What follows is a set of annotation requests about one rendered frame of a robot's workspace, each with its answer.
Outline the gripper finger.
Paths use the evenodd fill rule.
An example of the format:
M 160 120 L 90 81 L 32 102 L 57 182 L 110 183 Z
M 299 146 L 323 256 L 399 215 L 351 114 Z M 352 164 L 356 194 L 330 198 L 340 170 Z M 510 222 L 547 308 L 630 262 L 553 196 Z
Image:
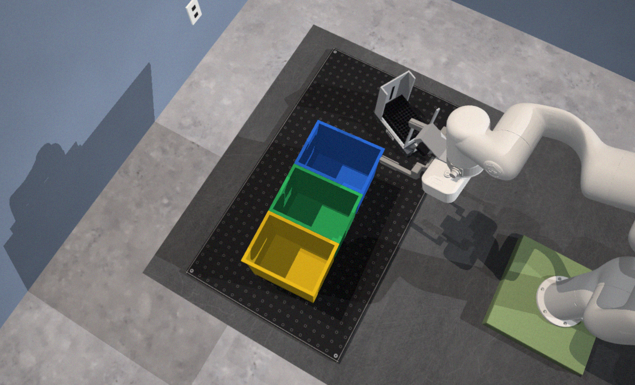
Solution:
M 420 122 L 420 121 L 418 121 L 416 119 L 410 119 L 408 124 L 409 124 L 410 128 L 418 130 L 419 132 L 420 132 L 420 130 L 422 130 L 423 126 L 426 125 L 426 124 L 423 124 L 422 122 Z M 446 127 L 445 126 L 440 130 L 440 132 L 443 133 L 444 136 L 446 137 Z
M 423 165 L 421 163 L 416 163 L 415 166 L 412 168 L 412 170 L 409 170 L 400 166 L 400 163 L 397 163 L 396 161 L 391 160 L 390 158 L 384 155 L 381 158 L 379 158 L 379 162 L 389 168 L 394 169 L 395 171 L 400 171 L 401 173 L 406 174 L 408 177 L 411 177 L 413 179 L 418 179 L 418 177 L 420 177 L 420 173 L 422 171 L 425 172 L 426 169 L 428 169 L 428 167 L 430 166 L 430 164 L 434 161 L 434 159 L 435 157 L 432 156 L 431 159 L 429 160 L 429 163 L 427 163 L 426 165 Z

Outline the green open-top bin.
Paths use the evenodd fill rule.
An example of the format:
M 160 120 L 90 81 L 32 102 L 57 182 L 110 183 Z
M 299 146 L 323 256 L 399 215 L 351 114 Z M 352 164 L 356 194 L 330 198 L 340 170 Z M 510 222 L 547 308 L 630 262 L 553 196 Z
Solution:
M 293 164 L 269 211 L 339 243 L 353 222 L 362 194 Z

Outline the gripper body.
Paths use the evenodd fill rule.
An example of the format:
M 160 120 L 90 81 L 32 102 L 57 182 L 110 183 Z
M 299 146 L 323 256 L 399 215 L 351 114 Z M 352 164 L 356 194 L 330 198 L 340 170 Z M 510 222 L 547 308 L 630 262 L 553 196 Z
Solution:
M 428 169 L 426 169 L 425 173 L 423 173 L 423 191 L 436 199 L 449 204 L 457 199 L 457 196 L 461 194 L 461 191 L 469 182 L 470 178 L 479 174 L 474 174 L 469 177 L 461 177 L 458 175 L 456 178 L 452 178 L 449 175 L 450 173 L 451 169 L 449 169 L 447 163 L 444 163 L 435 157 L 434 161 L 430 164 Z

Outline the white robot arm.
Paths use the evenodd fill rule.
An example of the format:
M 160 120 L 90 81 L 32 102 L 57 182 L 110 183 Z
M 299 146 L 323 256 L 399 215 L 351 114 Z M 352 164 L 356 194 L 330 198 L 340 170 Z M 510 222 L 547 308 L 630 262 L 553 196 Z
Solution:
M 635 213 L 635 152 L 606 145 L 572 113 L 538 103 L 516 103 L 493 131 L 490 128 L 484 110 L 461 106 L 447 119 L 446 137 L 429 124 L 414 141 L 422 156 L 433 153 L 447 163 L 452 178 L 484 169 L 494 178 L 512 180 L 541 137 L 553 138 L 579 156 L 580 186 L 586 198 Z M 615 258 L 576 277 L 547 278 L 538 287 L 537 306 L 554 326 L 571 327 L 583 321 L 601 340 L 635 345 L 635 257 Z

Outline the yellow open-top bin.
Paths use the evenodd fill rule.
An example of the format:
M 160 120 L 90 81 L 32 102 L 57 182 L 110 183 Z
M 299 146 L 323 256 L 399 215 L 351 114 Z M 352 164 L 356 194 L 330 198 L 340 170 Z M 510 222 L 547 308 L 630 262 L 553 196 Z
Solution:
M 338 246 L 268 211 L 241 261 L 259 277 L 314 304 Z

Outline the blue open bin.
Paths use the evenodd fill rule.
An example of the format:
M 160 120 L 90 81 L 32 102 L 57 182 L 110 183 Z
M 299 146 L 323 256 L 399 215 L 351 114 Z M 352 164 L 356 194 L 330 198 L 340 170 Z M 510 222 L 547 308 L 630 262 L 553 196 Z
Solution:
M 383 147 L 317 120 L 294 164 L 361 193 L 357 213 L 383 152 Z

